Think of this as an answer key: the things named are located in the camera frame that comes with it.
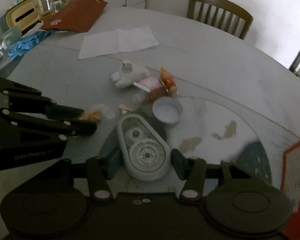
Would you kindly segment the orange toy ornament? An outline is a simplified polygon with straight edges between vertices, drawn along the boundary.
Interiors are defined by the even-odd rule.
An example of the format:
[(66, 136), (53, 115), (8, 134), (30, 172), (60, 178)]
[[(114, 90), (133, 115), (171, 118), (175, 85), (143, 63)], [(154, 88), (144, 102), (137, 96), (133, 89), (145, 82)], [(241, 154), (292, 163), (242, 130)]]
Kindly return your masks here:
[(177, 94), (178, 89), (172, 77), (172, 74), (168, 72), (164, 67), (160, 68), (159, 80), (162, 83), (162, 85), (166, 88), (169, 95), (174, 96)]

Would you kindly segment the red paper bag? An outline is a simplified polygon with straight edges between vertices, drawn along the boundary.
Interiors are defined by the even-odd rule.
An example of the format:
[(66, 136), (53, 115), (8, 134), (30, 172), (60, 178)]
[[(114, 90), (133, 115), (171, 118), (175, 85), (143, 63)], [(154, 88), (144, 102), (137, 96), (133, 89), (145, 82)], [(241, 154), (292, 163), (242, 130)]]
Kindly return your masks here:
[(101, 16), (107, 4), (104, 0), (73, 0), (45, 21), (40, 29), (86, 33)]

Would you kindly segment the white paper sheet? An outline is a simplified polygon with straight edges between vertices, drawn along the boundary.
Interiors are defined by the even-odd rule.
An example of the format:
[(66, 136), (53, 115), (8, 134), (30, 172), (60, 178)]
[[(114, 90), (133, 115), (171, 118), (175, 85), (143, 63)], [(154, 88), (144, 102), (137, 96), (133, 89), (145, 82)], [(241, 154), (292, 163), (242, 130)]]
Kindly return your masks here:
[(148, 26), (132, 29), (116, 29), (85, 36), (78, 58), (138, 51), (157, 46), (159, 42)]

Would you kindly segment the red cardboard box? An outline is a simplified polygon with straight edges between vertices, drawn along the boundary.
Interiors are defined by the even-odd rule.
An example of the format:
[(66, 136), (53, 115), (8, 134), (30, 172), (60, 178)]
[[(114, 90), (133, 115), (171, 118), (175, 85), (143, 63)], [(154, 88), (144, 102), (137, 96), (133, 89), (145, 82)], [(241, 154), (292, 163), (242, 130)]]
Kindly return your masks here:
[(300, 141), (283, 154), (281, 191), (292, 202), (292, 215), (284, 233), (290, 239), (300, 239)]

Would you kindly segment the far wooden chair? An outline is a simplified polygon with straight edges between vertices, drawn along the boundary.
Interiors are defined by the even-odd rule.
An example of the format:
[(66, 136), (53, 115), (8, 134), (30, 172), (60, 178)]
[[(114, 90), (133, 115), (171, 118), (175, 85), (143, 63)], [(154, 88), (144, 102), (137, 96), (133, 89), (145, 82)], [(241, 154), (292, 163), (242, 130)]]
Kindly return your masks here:
[(245, 39), (253, 16), (228, 0), (189, 0), (187, 18)]

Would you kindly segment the yellow tissue box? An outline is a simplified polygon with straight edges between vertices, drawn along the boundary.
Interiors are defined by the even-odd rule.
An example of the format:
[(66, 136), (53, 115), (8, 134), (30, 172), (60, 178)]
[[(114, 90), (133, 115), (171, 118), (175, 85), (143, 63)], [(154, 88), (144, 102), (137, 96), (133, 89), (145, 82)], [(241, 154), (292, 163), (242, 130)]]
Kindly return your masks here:
[(5, 20), (9, 28), (18, 26), (21, 31), (40, 22), (41, 0), (24, 0), (6, 12)]

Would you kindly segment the pink small box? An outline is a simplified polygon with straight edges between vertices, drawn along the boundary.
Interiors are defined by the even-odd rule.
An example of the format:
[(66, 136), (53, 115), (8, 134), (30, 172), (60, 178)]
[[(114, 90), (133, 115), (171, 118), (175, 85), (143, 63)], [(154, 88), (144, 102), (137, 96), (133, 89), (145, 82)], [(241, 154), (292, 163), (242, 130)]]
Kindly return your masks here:
[(160, 97), (168, 96), (166, 88), (162, 85), (157, 77), (149, 76), (138, 82), (134, 82), (133, 85), (140, 91), (133, 95), (133, 101), (135, 103), (153, 102)]

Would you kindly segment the blue rubber gloves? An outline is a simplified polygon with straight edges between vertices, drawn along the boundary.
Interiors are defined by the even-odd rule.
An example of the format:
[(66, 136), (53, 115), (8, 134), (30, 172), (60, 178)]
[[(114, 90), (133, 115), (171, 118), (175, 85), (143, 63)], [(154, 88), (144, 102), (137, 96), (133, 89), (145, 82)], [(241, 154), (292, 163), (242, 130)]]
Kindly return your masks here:
[(51, 31), (36, 31), (31, 35), (20, 38), (8, 51), (8, 56), (11, 60), (24, 56), (27, 52), (40, 44), (51, 34)]

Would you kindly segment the white plush toy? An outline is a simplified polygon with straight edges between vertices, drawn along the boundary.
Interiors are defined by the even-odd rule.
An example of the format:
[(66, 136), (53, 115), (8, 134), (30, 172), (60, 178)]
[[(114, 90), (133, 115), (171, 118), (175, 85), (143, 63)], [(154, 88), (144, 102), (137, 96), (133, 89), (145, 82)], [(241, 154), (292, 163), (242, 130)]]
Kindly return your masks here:
[(140, 63), (123, 60), (119, 70), (111, 75), (111, 80), (117, 89), (124, 89), (150, 75), (150, 71)]

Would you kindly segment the small round tin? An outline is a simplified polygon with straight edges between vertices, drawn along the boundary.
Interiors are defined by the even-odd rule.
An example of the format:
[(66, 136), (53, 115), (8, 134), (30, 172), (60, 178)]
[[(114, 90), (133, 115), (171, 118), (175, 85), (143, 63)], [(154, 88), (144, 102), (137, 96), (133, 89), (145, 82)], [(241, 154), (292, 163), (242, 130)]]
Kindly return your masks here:
[(183, 114), (183, 107), (178, 100), (164, 96), (154, 101), (152, 111), (160, 122), (176, 124)]

